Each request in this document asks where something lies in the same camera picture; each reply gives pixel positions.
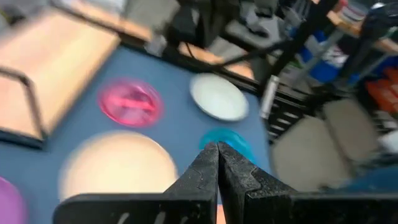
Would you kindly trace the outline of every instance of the purple frisbee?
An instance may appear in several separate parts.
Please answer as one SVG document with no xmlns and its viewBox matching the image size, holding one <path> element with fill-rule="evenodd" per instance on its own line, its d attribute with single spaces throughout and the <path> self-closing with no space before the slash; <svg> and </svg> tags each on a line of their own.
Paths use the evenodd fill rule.
<svg viewBox="0 0 398 224">
<path fill-rule="evenodd" d="M 25 224 L 25 205 L 19 191 L 0 177 L 0 224 Z"/>
</svg>

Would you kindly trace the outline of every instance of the blue table surface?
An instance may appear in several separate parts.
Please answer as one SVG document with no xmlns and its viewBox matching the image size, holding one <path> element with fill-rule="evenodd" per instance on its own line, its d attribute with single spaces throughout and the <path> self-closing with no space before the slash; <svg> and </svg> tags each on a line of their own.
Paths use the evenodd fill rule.
<svg viewBox="0 0 398 224">
<path fill-rule="evenodd" d="M 164 114 L 148 128 L 115 123 L 98 106 L 98 93 L 117 78 L 137 78 L 151 84 L 162 96 Z M 136 131 L 157 141 L 172 156 L 181 175 L 200 152 L 201 137 L 214 128 L 239 133 L 252 148 L 257 165 L 271 173 L 268 139 L 259 117 L 257 98 L 244 93 L 250 112 L 243 121 L 226 123 L 202 112 L 189 94 L 192 72 L 144 54 L 118 47 L 52 133 L 44 152 L 0 144 L 0 176 L 12 182 L 27 204 L 31 224 L 49 224 L 59 204 L 58 178 L 72 150 L 95 134 L 112 130 Z"/>
</svg>

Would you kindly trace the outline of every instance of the floor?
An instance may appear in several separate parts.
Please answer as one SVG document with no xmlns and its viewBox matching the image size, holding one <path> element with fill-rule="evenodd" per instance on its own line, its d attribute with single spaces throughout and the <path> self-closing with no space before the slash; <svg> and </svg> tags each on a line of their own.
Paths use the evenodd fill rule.
<svg viewBox="0 0 398 224">
<path fill-rule="evenodd" d="M 18 0 L 18 3 L 32 5 L 31 0 Z M 175 0 L 134 0 L 127 16 L 142 25 L 157 27 L 177 7 Z M 229 29 L 243 32 L 239 27 Z M 218 39 L 209 50 L 226 58 L 244 53 L 222 39 Z M 346 162 L 357 164 L 365 161 L 377 147 L 377 134 L 370 119 L 354 100 L 329 103 L 325 106 L 325 114 L 327 123 L 319 118 L 306 117 L 273 146 L 278 178 L 299 191 L 317 191 L 324 185 L 339 187 L 346 184 L 351 179 Z M 332 136 L 327 127 L 337 134 Z"/>
</svg>

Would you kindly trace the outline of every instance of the blue frisbee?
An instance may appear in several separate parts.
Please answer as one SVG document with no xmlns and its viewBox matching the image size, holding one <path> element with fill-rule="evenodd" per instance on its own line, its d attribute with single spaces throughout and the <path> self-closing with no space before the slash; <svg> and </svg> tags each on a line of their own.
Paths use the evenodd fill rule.
<svg viewBox="0 0 398 224">
<path fill-rule="evenodd" d="M 244 138 L 238 133 L 230 129 L 217 128 L 207 132 L 200 140 L 200 149 L 204 149 L 205 146 L 210 142 L 220 141 L 229 144 L 232 148 L 242 154 L 246 159 L 249 159 L 252 163 L 255 164 L 255 159 L 249 143 L 246 142 L 246 140 L 244 140 Z"/>
</svg>

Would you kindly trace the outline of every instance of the disc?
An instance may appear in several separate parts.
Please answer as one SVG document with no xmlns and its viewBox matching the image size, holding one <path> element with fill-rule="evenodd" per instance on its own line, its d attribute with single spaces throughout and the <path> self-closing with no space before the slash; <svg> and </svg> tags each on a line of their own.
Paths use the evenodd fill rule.
<svg viewBox="0 0 398 224">
<path fill-rule="evenodd" d="M 195 103 L 208 115 L 224 121 L 239 121 L 249 112 L 249 103 L 232 83 L 217 75 L 202 73 L 191 80 Z"/>
<path fill-rule="evenodd" d="M 158 92 L 135 80 L 118 80 L 107 86 L 99 96 L 99 105 L 109 118 L 132 127 L 154 124 L 163 110 Z"/>
<path fill-rule="evenodd" d="M 0 177 L 0 223 L 24 224 L 25 221 L 25 205 L 19 191 Z"/>
<path fill-rule="evenodd" d="M 230 129 L 218 128 L 207 132 L 200 141 L 200 149 L 204 149 L 205 146 L 210 142 L 220 141 L 229 144 L 232 148 L 242 154 L 246 159 L 255 164 L 255 159 L 251 152 L 251 147 L 249 143 L 244 140 L 244 138 L 238 133 Z"/>
<path fill-rule="evenodd" d="M 169 154 L 144 135 L 117 131 L 83 143 L 66 161 L 60 198 L 84 193 L 161 193 L 177 180 Z"/>
</svg>

